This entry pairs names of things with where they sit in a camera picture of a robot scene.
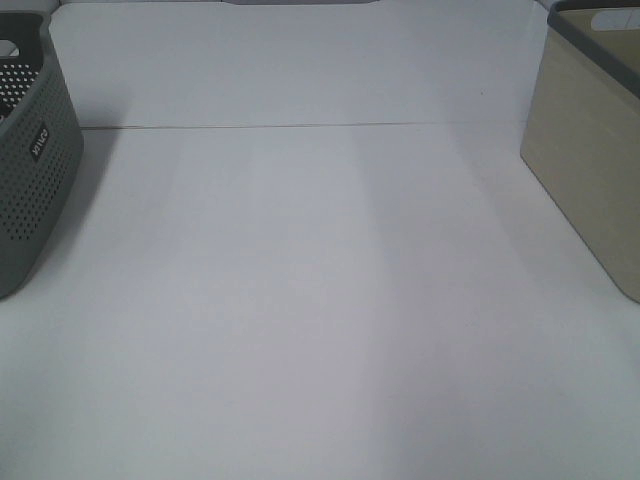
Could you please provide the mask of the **grey perforated laundry basket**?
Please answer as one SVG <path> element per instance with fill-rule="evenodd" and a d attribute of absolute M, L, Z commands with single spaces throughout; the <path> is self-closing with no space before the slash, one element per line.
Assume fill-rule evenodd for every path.
<path fill-rule="evenodd" d="M 59 221 L 84 139 L 49 31 L 50 16 L 4 11 L 1 37 L 1 295 L 26 281 Z"/>

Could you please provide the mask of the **beige bin with grey rim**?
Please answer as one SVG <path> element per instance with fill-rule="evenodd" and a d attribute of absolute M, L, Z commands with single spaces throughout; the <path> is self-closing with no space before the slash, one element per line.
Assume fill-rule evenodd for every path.
<path fill-rule="evenodd" d="M 557 1 L 520 156 L 629 299 L 639 299 L 639 4 Z"/>

